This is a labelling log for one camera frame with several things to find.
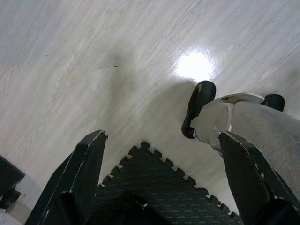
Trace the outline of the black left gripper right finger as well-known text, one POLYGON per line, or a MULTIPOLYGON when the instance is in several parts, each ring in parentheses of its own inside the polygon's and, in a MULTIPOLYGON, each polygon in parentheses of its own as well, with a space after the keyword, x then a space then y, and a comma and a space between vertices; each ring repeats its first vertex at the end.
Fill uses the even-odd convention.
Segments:
POLYGON ((261 151, 231 132, 219 132, 218 139, 243 224, 298 225, 300 202, 261 151))

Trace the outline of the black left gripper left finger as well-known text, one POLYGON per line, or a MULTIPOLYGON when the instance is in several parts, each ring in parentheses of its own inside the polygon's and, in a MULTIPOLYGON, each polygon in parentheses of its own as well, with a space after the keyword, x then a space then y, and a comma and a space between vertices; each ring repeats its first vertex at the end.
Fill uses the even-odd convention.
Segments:
POLYGON ((51 175, 27 225, 84 225, 96 192, 108 133, 86 135, 51 175))

